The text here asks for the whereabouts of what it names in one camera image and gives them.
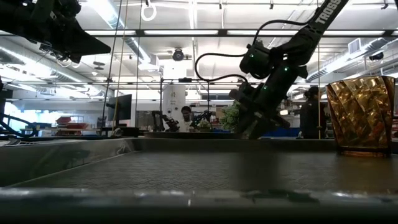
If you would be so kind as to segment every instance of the metal pole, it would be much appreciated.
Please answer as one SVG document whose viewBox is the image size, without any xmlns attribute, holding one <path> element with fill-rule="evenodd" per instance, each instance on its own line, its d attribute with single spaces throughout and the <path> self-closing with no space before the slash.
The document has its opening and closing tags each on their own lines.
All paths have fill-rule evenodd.
<svg viewBox="0 0 398 224">
<path fill-rule="evenodd" d="M 160 108 L 159 111 L 163 114 L 162 111 L 162 90 L 163 90 L 163 78 L 160 78 Z"/>
<path fill-rule="evenodd" d="M 207 82 L 207 110 L 210 111 L 210 82 Z"/>
</svg>

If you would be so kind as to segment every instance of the black cable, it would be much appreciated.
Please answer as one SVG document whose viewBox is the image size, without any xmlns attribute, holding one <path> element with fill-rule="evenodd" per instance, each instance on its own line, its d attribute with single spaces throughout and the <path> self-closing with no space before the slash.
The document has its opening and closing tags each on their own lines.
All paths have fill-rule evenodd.
<svg viewBox="0 0 398 224">
<path fill-rule="evenodd" d="M 21 133 L 15 131 L 15 130 L 13 130 L 10 126 L 8 126 L 8 124 L 6 124 L 6 123 L 3 121 L 4 118 L 13 119 L 13 120 L 20 121 L 20 122 L 22 122 L 22 123 L 27 124 L 28 126 L 30 126 L 30 127 L 32 128 L 32 133 L 30 133 L 30 134 L 21 134 Z M 6 115 L 6 114 L 4 114 L 4 113 L 0 113 L 0 124 L 1 124 L 1 126 L 4 127 L 7 131 L 9 131 L 10 134 L 15 134 L 16 136 L 19 136 L 19 137 L 22 137 L 22 138 L 30 138 L 30 137 L 32 137 L 32 136 L 37 135 L 37 133 L 38 133 L 36 127 L 35 127 L 32 123 L 30 123 L 30 122 L 28 122 L 28 121 L 26 121 L 26 120 L 20 119 L 20 118 L 16 118 L 16 117 L 13 117 L 13 116 Z"/>
<path fill-rule="evenodd" d="M 257 30 L 257 32 L 256 32 L 256 34 L 255 34 L 255 36 L 254 36 L 254 38 L 253 38 L 253 45 L 256 43 L 257 38 L 258 38 L 258 36 L 259 36 L 259 34 L 260 34 L 260 31 L 261 31 L 265 26 L 268 26 L 269 24 L 274 24 L 274 23 L 285 23 L 285 24 L 296 25 L 296 26 L 305 26 L 305 25 L 309 24 L 310 21 L 311 21 L 315 16 L 316 16 L 316 13 L 315 13 L 309 20 L 307 20 L 307 21 L 305 21 L 305 22 L 295 22 L 295 21 L 288 21 L 288 20 L 284 20 L 284 19 L 275 19 L 275 20 L 268 21 L 268 22 L 264 23 L 263 25 L 261 25 L 260 28 L 258 28 L 258 30 Z M 248 80 L 247 80 L 246 77 L 244 77 L 244 76 L 242 76 L 242 75 L 238 75 L 238 74 L 224 75 L 224 76 L 222 76 L 222 77 L 218 77 L 218 78 L 214 78 L 214 79 L 206 79 L 206 78 L 201 77 L 201 76 L 199 75 L 199 72 L 198 72 L 198 62 L 199 62 L 199 60 L 200 60 L 201 58 L 203 58 L 204 56 L 207 56 L 207 55 L 214 55 L 214 56 L 221 56 L 221 57 L 243 57 L 245 54 L 241 54 L 241 55 L 230 55 L 230 54 L 220 54 L 220 53 L 205 53 L 205 54 L 199 56 L 199 57 L 198 57 L 198 60 L 195 62 L 195 73 L 197 74 L 197 76 L 198 76 L 199 79 L 201 79 L 201 80 L 203 80 L 203 81 L 206 81 L 206 82 L 215 82 L 215 81 L 218 81 L 218 80 L 222 80 L 222 79 L 224 79 L 224 78 L 238 77 L 238 78 L 242 78 L 245 82 L 248 82 Z"/>
<path fill-rule="evenodd" d="M 260 34 L 260 31 L 265 27 L 268 26 L 269 24 L 274 24 L 274 23 L 286 23 L 286 24 L 290 24 L 290 25 L 296 25 L 296 26 L 305 26 L 308 23 L 310 23 L 310 21 L 314 18 L 314 16 L 312 16 L 309 20 L 305 21 L 305 22 L 295 22 L 295 21 L 287 21 L 285 19 L 275 19 L 275 20 L 271 20 L 268 21 L 266 23 L 264 23 L 263 25 L 260 26 L 260 28 L 258 28 L 256 34 L 254 35 L 254 39 L 253 39 L 253 45 L 256 43 L 256 40 Z"/>
<path fill-rule="evenodd" d="M 201 79 L 201 80 L 203 80 L 203 81 L 206 81 L 206 82 L 215 82 L 215 81 L 218 81 L 218 80 L 222 80 L 222 79 L 224 79 L 224 78 L 238 77 L 238 78 L 242 78 L 245 82 L 248 82 L 248 80 L 247 80 L 246 77 L 244 77 L 243 75 L 238 75 L 238 74 L 224 75 L 224 76 L 222 76 L 222 77 L 213 78 L 213 79 L 203 78 L 202 76 L 199 75 L 199 72 L 198 72 L 198 63 L 199 63 L 199 60 L 200 60 L 201 58 L 203 58 L 204 56 L 207 56 L 207 55 L 221 56 L 221 57 L 243 57 L 245 54 L 241 54 L 241 55 L 230 55 L 230 54 L 220 54 L 220 53 L 205 53 L 205 54 L 199 56 L 198 59 L 197 59 L 197 61 L 195 62 L 195 73 L 197 74 L 197 76 L 198 76 L 199 79 Z"/>
<path fill-rule="evenodd" d="M 142 12 L 142 3 L 143 2 L 141 0 L 141 6 L 140 6 L 140 9 L 139 9 L 140 12 Z M 142 18 L 140 18 L 140 20 L 139 20 L 139 27 L 138 27 L 139 30 L 141 30 L 141 25 L 142 25 Z M 139 50 L 139 47 L 141 46 L 141 38 L 140 37 L 138 37 L 138 42 L 137 43 L 138 43 L 138 46 L 137 46 L 138 54 L 137 54 L 137 68 L 136 68 L 136 104 L 135 104 L 135 112 L 134 112 L 134 119 L 135 119 L 134 127 L 136 127 L 136 128 L 138 128 L 138 110 L 137 109 L 138 109 L 138 73 L 139 73 L 138 65 L 139 65 L 139 54 L 141 53 L 141 51 Z"/>
</svg>

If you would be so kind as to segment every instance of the person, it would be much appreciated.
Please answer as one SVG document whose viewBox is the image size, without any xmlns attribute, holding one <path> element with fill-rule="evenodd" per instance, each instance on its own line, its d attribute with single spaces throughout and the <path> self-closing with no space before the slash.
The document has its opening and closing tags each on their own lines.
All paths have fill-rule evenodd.
<svg viewBox="0 0 398 224">
<path fill-rule="evenodd" d="M 190 127 L 191 125 L 191 108 L 189 106 L 184 106 L 183 108 L 181 108 L 181 113 L 182 113 L 182 117 L 183 120 L 179 121 L 179 126 L 180 126 L 180 130 L 179 132 L 190 132 L 190 130 L 192 129 L 192 127 Z"/>
<path fill-rule="evenodd" d="M 321 113 L 319 125 L 319 88 L 316 86 L 311 87 L 304 93 L 307 101 L 300 109 L 300 130 L 304 139 L 319 139 L 319 130 L 321 131 L 321 138 L 325 138 L 326 119 L 324 108 L 325 105 L 321 104 Z"/>
</svg>

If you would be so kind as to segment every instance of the monitor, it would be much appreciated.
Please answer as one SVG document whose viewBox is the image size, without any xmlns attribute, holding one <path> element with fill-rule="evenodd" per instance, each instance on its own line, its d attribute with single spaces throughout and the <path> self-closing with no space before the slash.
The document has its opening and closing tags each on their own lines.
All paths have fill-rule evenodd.
<svg viewBox="0 0 398 224">
<path fill-rule="evenodd" d="M 115 117 L 116 99 L 118 99 L 118 111 Z M 117 98 L 110 98 L 109 102 L 106 104 L 108 107 L 108 121 L 113 121 L 114 117 L 116 121 L 131 119 L 131 101 L 131 94 L 118 96 Z"/>
</svg>

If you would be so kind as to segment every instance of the ceiling light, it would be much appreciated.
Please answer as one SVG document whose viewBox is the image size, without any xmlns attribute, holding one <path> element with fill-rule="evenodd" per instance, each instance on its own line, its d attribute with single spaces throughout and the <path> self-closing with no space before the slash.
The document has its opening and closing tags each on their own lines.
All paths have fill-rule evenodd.
<svg viewBox="0 0 398 224">
<path fill-rule="evenodd" d="M 73 76 L 71 76 L 71 75 L 68 75 L 68 74 L 66 74 L 66 73 L 59 72 L 59 71 L 57 71 L 57 73 L 63 75 L 64 77 L 67 77 L 67 78 L 69 78 L 69 79 L 71 79 L 71 80 L 73 80 L 73 81 L 75 81 L 75 82 L 78 82 L 78 83 L 81 82 L 80 79 L 75 78 L 75 77 L 73 77 Z"/>
<path fill-rule="evenodd" d="M 156 71 L 159 71 L 159 68 L 160 68 L 159 66 L 153 65 L 153 64 L 150 64 L 150 63 L 141 63 L 141 64 L 138 65 L 138 69 L 141 70 L 141 71 L 143 71 L 143 70 L 156 70 Z"/>
<path fill-rule="evenodd" d="M 294 96 L 294 97 L 293 97 L 293 100 L 299 100 L 299 99 L 301 99 L 301 98 L 304 98 L 304 94 L 299 94 L 299 95 L 297 95 L 297 96 Z"/>
<path fill-rule="evenodd" d="M 361 75 L 360 74 L 350 75 L 350 76 L 344 78 L 343 80 L 347 80 L 347 79 L 350 79 L 350 78 L 358 78 L 359 76 L 361 76 Z"/>
<path fill-rule="evenodd" d="M 318 86 L 320 88 L 323 88 L 323 87 L 327 86 L 327 83 L 294 83 L 292 86 L 297 86 L 297 87 Z"/>
<path fill-rule="evenodd" d="M 287 110 L 282 110 L 279 112 L 280 115 L 288 115 L 289 112 Z"/>
<path fill-rule="evenodd" d="M 29 57 L 25 57 L 16 52 L 5 49 L 4 47 L 0 47 L 0 50 L 5 51 L 7 54 L 10 54 L 16 58 L 21 59 L 25 63 L 24 66 L 20 67 L 22 70 L 27 70 L 29 73 L 33 73 L 38 76 L 42 75 L 43 77 L 49 77 L 52 74 L 52 69 L 50 67 L 43 65 L 42 63 L 37 63 L 35 60 Z"/>
<path fill-rule="evenodd" d="M 324 35 L 382 35 L 384 30 L 327 30 Z"/>
<path fill-rule="evenodd" d="M 135 35 L 136 31 L 135 30 L 86 30 L 86 33 L 89 35 L 96 35 L 96 36 L 101 36 L 101 35 Z"/>
<path fill-rule="evenodd" d="M 47 82 L 12 82 L 13 84 L 45 85 Z"/>
<path fill-rule="evenodd" d="M 390 77 L 393 77 L 393 78 L 398 78 L 398 72 L 397 73 L 388 74 L 387 76 L 390 76 Z"/>
<path fill-rule="evenodd" d="M 69 88 L 74 89 L 74 90 L 77 90 L 77 88 L 75 86 L 73 86 L 73 85 L 64 85 L 64 86 L 69 87 Z"/>
<path fill-rule="evenodd" d="M 257 30 L 228 30 L 228 35 L 255 35 Z M 259 35 L 295 35 L 297 30 L 262 30 Z"/>
<path fill-rule="evenodd" d="M 145 35 L 217 35 L 218 30 L 145 30 Z"/>
<path fill-rule="evenodd" d="M 23 84 L 19 84 L 19 85 L 13 85 L 13 84 L 8 84 L 9 86 L 15 87 L 15 88 L 20 88 L 23 90 L 27 90 L 27 91 L 36 91 L 35 88 L 31 87 L 31 86 L 27 86 L 27 85 L 23 85 Z"/>
</svg>

